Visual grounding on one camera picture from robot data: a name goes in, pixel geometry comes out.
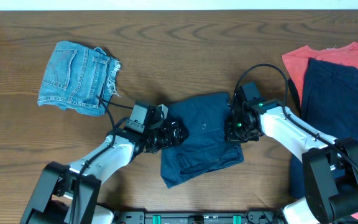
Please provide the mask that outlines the dark blue shorts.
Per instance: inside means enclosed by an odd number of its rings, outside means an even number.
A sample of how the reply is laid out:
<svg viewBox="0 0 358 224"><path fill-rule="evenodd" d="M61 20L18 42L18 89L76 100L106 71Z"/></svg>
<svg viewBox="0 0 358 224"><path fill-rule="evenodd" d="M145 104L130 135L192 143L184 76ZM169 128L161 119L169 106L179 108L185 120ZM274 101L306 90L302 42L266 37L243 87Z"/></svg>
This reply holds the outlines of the dark blue shorts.
<svg viewBox="0 0 358 224"><path fill-rule="evenodd" d="M231 114L225 92L192 98L168 106L168 118L181 121L189 136L162 151L160 175L170 189L199 175L244 161L241 145L225 140L224 122Z"/></svg>

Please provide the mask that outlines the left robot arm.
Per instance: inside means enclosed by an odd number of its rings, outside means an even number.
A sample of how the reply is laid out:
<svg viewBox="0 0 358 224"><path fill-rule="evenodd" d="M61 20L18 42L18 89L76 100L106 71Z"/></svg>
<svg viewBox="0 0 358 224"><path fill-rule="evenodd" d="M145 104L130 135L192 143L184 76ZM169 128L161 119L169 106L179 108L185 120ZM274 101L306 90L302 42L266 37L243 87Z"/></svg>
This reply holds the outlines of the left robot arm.
<svg viewBox="0 0 358 224"><path fill-rule="evenodd" d="M113 123L103 143L85 157L45 166L21 223L112 223L114 212L98 205L101 186L139 154L177 146L188 137L165 105L138 101L131 115Z"/></svg>

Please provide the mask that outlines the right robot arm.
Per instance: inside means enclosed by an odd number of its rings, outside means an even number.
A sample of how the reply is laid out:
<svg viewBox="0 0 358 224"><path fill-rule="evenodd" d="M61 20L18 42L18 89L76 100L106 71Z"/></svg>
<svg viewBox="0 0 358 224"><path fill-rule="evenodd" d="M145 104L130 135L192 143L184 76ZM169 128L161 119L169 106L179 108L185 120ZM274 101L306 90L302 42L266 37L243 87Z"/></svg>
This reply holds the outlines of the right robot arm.
<svg viewBox="0 0 358 224"><path fill-rule="evenodd" d="M358 213L358 142L322 133L284 102L265 100L255 83L237 85L225 122L226 140L273 138L303 165L305 196L281 208L275 223L335 223Z"/></svg>

